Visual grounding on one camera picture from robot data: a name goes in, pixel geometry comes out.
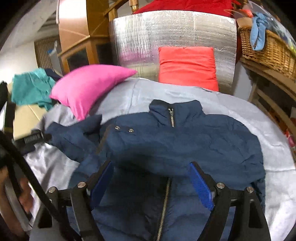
gray panel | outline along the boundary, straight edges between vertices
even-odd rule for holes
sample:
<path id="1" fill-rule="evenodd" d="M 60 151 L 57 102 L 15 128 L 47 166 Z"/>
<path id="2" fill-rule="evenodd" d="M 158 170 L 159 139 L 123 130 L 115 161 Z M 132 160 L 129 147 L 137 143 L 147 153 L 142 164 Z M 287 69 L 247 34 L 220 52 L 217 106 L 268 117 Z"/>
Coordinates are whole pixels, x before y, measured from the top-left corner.
<path id="1" fill-rule="evenodd" d="M 237 46 L 232 18 L 191 11 L 145 12 L 116 18 L 110 22 L 110 35 L 115 63 L 154 81 L 158 81 L 159 47 L 213 47 L 219 89 L 230 93 Z"/>

blue gripper pad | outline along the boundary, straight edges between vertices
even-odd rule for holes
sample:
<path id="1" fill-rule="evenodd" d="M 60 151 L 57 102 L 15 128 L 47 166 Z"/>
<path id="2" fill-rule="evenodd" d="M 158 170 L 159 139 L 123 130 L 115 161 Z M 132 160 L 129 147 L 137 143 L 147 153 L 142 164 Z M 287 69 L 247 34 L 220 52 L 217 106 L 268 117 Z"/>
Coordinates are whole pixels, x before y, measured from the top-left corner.
<path id="1" fill-rule="evenodd" d="M 207 184 L 205 183 L 204 179 L 200 176 L 198 170 L 193 165 L 193 163 L 190 163 L 188 173 L 190 181 L 196 193 L 198 194 L 200 201 L 202 202 L 204 207 L 212 211 L 214 209 L 212 193 L 208 188 Z"/>
<path id="2" fill-rule="evenodd" d="M 98 182 L 96 183 L 94 188 L 90 191 L 90 208 L 91 208 L 91 210 L 93 210 L 95 207 L 97 207 L 100 204 L 100 202 L 105 194 L 105 191 L 112 179 L 113 172 L 114 172 L 114 166 L 110 162 L 103 170 L 103 172 L 100 175 Z"/>

screw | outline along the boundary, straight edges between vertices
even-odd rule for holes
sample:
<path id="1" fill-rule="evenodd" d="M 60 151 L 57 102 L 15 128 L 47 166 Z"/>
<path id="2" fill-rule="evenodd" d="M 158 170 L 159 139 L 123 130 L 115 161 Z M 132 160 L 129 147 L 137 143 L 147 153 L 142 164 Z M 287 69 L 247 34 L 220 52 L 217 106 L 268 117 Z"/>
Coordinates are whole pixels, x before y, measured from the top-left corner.
<path id="1" fill-rule="evenodd" d="M 247 191 L 248 191 L 249 193 L 252 193 L 252 192 L 254 191 L 254 188 L 252 188 L 252 187 L 247 187 Z"/>
<path id="2" fill-rule="evenodd" d="M 55 190 L 56 190 L 55 187 L 51 187 L 51 188 L 48 189 L 48 192 L 53 193 Z"/>
<path id="3" fill-rule="evenodd" d="M 78 183 L 77 185 L 79 188 L 84 188 L 86 186 L 86 183 L 85 182 L 80 182 Z"/>
<path id="4" fill-rule="evenodd" d="M 217 183 L 217 188 L 223 189 L 224 187 L 224 183 Z"/>

basket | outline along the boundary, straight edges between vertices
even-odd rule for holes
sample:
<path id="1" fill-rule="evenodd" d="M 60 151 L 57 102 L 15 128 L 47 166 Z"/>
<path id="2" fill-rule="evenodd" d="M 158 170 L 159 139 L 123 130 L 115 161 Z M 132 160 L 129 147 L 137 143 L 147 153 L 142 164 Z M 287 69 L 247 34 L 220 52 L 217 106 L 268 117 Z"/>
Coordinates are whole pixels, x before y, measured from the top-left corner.
<path id="1" fill-rule="evenodd" d="M 238 28 L 242 41 L 242 56 L 276 70 L 293 81 L 296 79 L 296 56 L 286 43 L 275 33 L 266 30 L 262 51 L 255 51 L 250 44 L 252 26 Z"/>

person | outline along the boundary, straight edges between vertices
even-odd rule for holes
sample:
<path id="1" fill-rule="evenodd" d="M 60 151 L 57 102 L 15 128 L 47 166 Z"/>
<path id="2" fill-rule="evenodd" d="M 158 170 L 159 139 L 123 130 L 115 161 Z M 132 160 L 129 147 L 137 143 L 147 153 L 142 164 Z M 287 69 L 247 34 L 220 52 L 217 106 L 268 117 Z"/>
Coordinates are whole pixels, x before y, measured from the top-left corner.
<path id="1" fill-rule="evenodd" d="M 0 213 L 10 231 L 22 238 L 25 236 L 25 232 L 22 229 L 17 217 L 15 216 L 5 193 L 4 183 L 7 178 L 7 167 L 3 167 L 0 169 Z M 28 184 L 27 178 L 20 179 L 20 186 L 22 188 L 22 194 L 19 197 L 19 201 L 25 212 L 29 213 L 30 209 L 33 207 L 33 197 L 31 196 L 31 188 Z"/>

